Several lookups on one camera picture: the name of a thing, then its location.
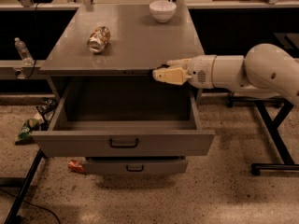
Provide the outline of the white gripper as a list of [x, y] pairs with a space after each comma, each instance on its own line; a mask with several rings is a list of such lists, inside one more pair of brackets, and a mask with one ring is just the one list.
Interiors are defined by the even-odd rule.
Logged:
[[172, 85], [183, 85], [189, 83], [198, 89], [212, 89], [212, 70], [215, 62], [215, 55], [200, 55], [194, 58], [178, 59], [167, 61], [168, 67], [152, 71], [156, 81]]

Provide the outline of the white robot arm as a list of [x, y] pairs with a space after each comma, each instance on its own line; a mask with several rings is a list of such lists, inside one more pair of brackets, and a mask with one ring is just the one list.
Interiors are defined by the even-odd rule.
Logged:
[[281, 95], [299, 107], [299, 62], [272, 44], [259, 44], [242, 55], [199, 55], [173, 60], [152, 71], [153, 78], [197, 89], [223, 88], [252, 98]]

